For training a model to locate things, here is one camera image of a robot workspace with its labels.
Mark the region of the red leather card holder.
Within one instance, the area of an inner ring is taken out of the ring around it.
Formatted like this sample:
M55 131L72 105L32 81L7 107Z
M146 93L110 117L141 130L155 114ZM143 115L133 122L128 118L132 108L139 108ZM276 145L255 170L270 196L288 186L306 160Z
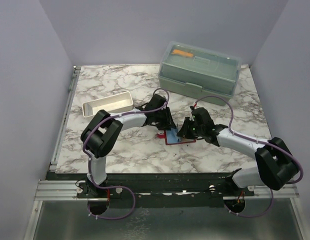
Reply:
M170 145L181 145L181 144L190 144L195 143L195 139L186 139L183 137L177 136L178 129L177 128L171 128L170 130L164 130L163 133L157 133L156 137L158 139L163 139L165 141L165 144L167 146Z

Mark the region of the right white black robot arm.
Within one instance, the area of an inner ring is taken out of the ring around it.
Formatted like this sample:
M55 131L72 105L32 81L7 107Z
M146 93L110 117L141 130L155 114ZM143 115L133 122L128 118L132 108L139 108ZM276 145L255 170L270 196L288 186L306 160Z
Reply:
M224 124L215 124L209 112L193 108L177 133L188 140L203 139L209 144L235 150L256 161L256 166L237 169L227 178L225 191L236 196L249 186L267 186L278 191L300 171L284 141L278 137L262 140L232 132Z

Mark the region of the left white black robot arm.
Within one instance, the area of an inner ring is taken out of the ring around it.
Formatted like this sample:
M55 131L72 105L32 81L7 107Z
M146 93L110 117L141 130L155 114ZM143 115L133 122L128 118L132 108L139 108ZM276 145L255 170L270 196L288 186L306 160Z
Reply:
M111 114L99 110L80 136L82 150L88 156L87 178L91 182L88 191L96 198L106 191L106 159L113 149L121 132L145 126L156 127L159 131L176 129L169 100L159 94L153 94L149 102L129 112Z

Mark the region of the white rectangular plastic tray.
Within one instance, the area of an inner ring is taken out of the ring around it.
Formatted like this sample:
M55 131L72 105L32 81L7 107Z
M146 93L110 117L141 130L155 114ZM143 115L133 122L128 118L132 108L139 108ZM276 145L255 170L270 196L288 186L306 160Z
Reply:
M82 104L82 115L84 118L91 118L100 110L105 110L108 113L128 112L133 109L133 104L134 102L131 93L125 91L84 102Z

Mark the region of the green plastic toolbox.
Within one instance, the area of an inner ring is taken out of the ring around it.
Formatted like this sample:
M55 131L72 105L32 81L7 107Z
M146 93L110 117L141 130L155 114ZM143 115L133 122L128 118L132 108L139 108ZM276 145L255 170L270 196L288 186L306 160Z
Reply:
M172 55L174 49L194 54L193 58ZM224 106L235 94L242 59L189 44L171 41L159 65L161 88L186 97Z

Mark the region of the orange handled tool in toolbox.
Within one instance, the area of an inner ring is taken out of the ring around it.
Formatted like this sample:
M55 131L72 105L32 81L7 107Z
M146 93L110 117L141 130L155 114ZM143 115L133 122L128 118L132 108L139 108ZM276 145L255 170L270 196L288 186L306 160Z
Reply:
M191 53L191 52L187 52L187 51L183 51L183 50L180 50L180 49L174 49L172 52L171 52L172 55L177 55L177 56L181 56L181 57L185 57L185 58L193 58L194 57L194 54Z

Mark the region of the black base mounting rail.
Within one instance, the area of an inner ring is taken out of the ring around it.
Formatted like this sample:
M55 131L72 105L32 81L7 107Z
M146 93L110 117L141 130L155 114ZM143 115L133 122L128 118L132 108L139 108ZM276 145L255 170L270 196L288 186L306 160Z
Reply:
M110 173L101 184L111 187L110 203L129 208L133 196L136 207L224 207L224 197L231 200L250 197L247 188L233 186L229 173Z

